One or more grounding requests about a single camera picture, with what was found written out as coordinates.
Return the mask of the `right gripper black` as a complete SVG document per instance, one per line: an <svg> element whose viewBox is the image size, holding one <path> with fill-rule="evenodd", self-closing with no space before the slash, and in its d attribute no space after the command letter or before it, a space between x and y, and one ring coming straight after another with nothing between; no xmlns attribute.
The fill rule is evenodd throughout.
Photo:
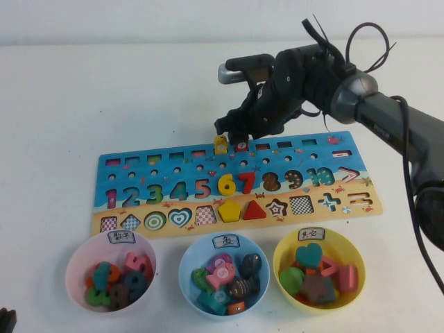
<svg viewBox="0 0 444 333"><path fill-rule="evenodd" d="M284 131L287 119L297 119L304 103L304 83L307 76L302 48L287 49L276 55L273 73L257 90L253 103L246 109L249 119L256 120L251 130L253 138L278 135ZM238 110L229 111L214 122L217 135L228 134L229 142L246 142L248 130Z"/></svg>

